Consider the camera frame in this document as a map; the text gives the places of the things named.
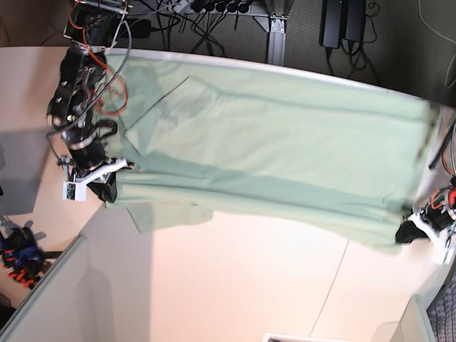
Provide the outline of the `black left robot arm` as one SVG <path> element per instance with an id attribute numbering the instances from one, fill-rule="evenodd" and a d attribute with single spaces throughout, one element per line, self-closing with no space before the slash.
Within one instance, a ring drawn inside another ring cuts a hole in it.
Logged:
<path id="1" fill-rule="evenodd" d="M 395 233 L 395 242 L 410 244 L 427 239 L 432 245 L 432 260 L 442 265 L 450 263 L 455 253 L 451 246 L 455 236 L 455 123 L 450 124 L 429 169 L 433 170 L 437 162 L 451 176 L 449 185 L 434 190 L 422 207 L 404 218 Z"/>

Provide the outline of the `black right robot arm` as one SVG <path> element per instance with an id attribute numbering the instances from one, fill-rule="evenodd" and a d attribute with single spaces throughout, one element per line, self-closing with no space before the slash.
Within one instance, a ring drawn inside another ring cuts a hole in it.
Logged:
<path id="1" fill-rule="evenodd" d="M 118 132 L 118 124 L 108 112 L 94 118 L 102 108 L 101 98 L 120 78 L 106 53 L 114 47 L 119 30 L 130 26 L 126 16 L 131 1 L 74 1 L 63 35 L 71 45 L 61 61 L 59 83 L 47 108 L 52 131 L 46 139 L 59 135 L 68 154 L 56 157 L 66 174 L 63 198 L 82 202 L 93 192 L 104 203 L 117 197 L 116 173 L 131 166 L 122 157 L 106 154 L 106 140 Z"/>

